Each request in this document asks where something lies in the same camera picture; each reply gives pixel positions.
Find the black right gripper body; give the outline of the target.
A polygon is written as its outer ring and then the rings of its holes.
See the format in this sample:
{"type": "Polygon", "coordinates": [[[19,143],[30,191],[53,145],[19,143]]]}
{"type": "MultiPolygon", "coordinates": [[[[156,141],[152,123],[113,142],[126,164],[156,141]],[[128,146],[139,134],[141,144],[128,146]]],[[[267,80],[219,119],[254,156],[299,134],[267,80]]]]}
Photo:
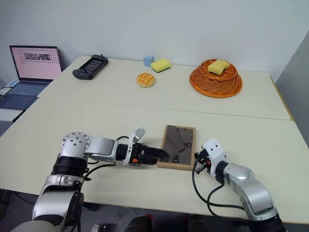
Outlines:
{"type": "Polygon", "coordinates": [[[206,164],[206,166],[207,166],[207,168],[205,169],[208,173],[210,172],[210,170],[211,170],[211,160],[210,160],[210,156],[209,156],[209,154],[208,154],[208,152],[205,150],[205,149],[203,149],[204,150],[204,152],[205,152],[205,158],[204,158],[204,160],[197,160],[201,165],[202,164],[206,164]]]}

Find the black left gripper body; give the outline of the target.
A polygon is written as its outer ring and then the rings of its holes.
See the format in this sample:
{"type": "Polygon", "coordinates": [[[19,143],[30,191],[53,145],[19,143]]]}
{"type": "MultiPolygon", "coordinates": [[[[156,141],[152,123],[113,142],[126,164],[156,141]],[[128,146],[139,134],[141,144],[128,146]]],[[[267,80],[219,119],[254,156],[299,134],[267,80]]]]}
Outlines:
{"type": "Polygon", "coordinates": [[[145,155],[146,148],[146,145],[140,143],[135,143],[133,145],[129,159],[130,166],[141,166],[142,164],[147,164],[147,158],[145,155]]]}

